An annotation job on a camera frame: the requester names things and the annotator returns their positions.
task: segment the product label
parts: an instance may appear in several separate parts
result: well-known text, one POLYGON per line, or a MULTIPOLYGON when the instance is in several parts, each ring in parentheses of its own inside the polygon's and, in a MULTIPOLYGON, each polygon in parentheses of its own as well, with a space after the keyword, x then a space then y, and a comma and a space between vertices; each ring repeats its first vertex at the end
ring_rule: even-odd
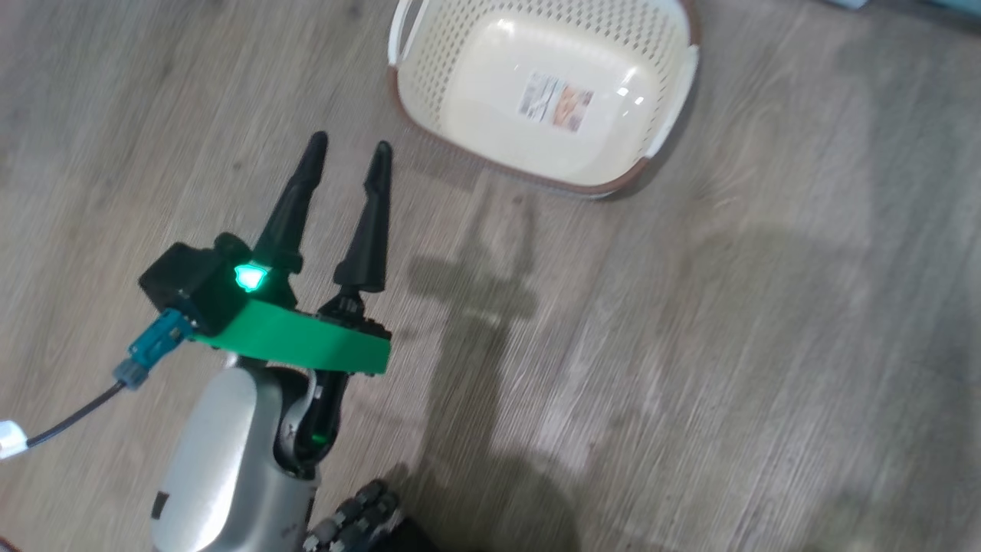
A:
POLYGON ((591 90, 572 86, 558 77, 534 71, 525 85, 518 113, 530 121, 576 133, 583 124, 592 100, 591 90))

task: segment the blue connector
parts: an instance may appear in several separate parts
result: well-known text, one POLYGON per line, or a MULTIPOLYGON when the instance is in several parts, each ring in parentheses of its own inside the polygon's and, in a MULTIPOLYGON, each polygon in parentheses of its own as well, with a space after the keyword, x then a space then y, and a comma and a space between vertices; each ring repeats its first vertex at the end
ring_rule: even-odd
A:
POLYGON ((129 346, 129 358, 113 370, 113 377, 135 391, 146 381, 153 366, 194 333, 180 312, 168 308, 129 346))

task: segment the laundry basket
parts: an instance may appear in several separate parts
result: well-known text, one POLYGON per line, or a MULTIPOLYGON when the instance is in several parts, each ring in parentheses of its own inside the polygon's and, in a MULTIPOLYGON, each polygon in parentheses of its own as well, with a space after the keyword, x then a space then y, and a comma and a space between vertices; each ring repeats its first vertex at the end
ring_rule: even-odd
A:
POLYGON ((614 193, 664 144, 692 88, 693 1, 400 0, 388 37, 396 103, 506 169, 614 193))

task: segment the wood grain flooring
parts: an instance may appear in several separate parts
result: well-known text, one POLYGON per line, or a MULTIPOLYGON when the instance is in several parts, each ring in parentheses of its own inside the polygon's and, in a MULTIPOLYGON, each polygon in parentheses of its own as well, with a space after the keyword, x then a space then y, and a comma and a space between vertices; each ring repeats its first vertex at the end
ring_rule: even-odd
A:
MULTIPOLYGON (((171 242, 254 240, 331 134, 294 278, 331 293, 395 150, 385 377, 317 514, 388 474, 448 550, 981 550, 981 38, 873 5, 701 0, 684 131, 637 193, 500 175, 392 108, 376 0, 0 3, 0 418, 110 384, 171 242)), ((25 552, 149 548, 220 355, 184 347, 0 465, 25 552)))

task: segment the green bracket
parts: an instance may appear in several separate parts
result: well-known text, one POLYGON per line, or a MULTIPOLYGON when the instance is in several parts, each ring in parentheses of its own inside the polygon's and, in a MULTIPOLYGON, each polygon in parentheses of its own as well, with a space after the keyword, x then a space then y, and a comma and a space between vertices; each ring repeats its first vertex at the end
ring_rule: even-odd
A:
POLYGON ((366 374, 385 373, 391 351, 386 339, 252 299, 225 331, 192 339, 241 357, 366 374))

